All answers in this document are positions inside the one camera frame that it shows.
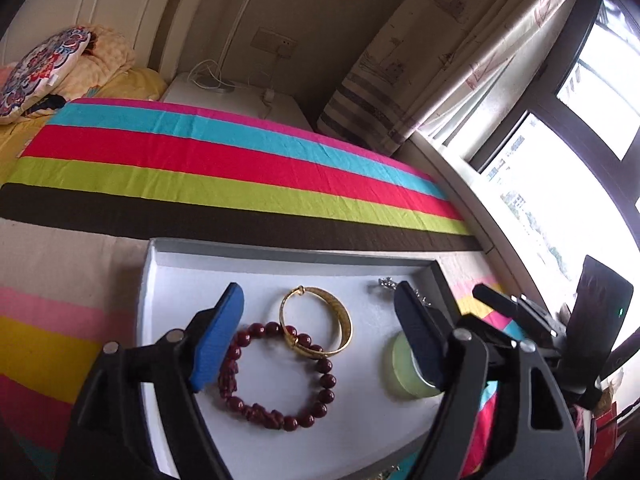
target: white nightstand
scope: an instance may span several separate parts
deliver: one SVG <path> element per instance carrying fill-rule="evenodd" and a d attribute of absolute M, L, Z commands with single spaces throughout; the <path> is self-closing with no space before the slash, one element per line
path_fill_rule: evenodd
<path fill-rule="evenodd" d="M 264 117 L 268 111 L 262 102 L 262 92 L 259 89 L 236 88 L 231 93 L 218 93 L 199 88 L 187 81 L 187 76 L 187 73 L 176 76 L 162 96 L 162 101 L 256 118 Z M 267 120 L 295 126 L 301 130 L 313 131 L 293 97 L 276 94 L 271 106 L 273 109 L 267 116 Z"/>

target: power socket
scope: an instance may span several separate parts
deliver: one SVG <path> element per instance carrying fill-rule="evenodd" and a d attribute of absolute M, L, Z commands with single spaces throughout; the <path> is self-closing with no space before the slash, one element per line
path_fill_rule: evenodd
<path fill-rule="evenodd" d="M 278 34 L 277 32 L 261 27 L 251 40 L 251 46 L 264 50 L 265 52 L 277 54 L 284 59 L 289 59 L 293 56 L 293 52 L 298 46 L 298 42 L 288 38 L 287 36 L 283 36 L 282 34 Z"/>

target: white curtain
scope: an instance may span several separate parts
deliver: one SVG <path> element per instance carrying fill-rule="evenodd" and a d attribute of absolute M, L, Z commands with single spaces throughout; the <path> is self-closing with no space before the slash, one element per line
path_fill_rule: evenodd
<path fill-rule="evenodd" d="M 405 0 L 338 86 L 318 130 L 386 155 L 415 130 L 437 138 L 565 1 Z"/>

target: gold bracelet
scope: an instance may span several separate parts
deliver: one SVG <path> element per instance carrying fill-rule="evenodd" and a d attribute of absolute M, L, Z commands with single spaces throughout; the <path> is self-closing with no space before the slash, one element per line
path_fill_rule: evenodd
<path fill-rule="evenodd" d="M 297 334 L 291 334 L 287 330 L 287 325 L 284 322 L 284 306 L 291 296 L 293 296 L 294 294 L 298 294 L 301 296 L 305 292 L 310 292 L 311 294 L 323 300 L 338 318 L 338 323 L 340 323 L 340 331 L 342 332 L 342 338 L 340 340 L 340 346 L 337 349 L 330 351 L 319 351 L 307 348 L 300 344 Z M 351 337 L 353 336 L 351 317 L 349 316 L 349 313 L 347 312 L 347 309 L 344 307 L 344 305 L 340 303 L 340 301 L 333 294 L 330 294 L 326 290 L 322 290 L 322 288 L 317 288 L 315 286 L 300 285 L 296 288 L 293 288 L 287 293 L 287 295 L 283 298 L 282 303 L 280 303 L 280 326 L 282 327 L 284 340 L 289 345 L 289 347 L 300 355 L 308 357 L 310 359 L 322 359 L 325 357 L 334 356 L 342 352 L 345 348 L 347 348 L 347 345 L 351 342 Z"/>

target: striped blanket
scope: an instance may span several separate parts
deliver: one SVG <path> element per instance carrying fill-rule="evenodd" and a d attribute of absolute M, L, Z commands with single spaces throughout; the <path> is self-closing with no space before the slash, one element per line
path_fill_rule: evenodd
<path fill-rule="evenodd" d="M 133 341 L 147 240 L 420 251 L 461 311 L 516 330 L 470 295 L 496 280 L 430 177 L 338 140 L 212 110 L 81 99 L 0 188 L 0 412 L 52 476 L 100 345 Z M 482 460 L 487 388 L 465 472 Z"/>
<path fill-rule="evenodd" d="M 67 105 L 22 154 L 0 210 L 132 238 L 479 249 L 431 179 L 404 164 L 280 124 L 144 101 Z"/>

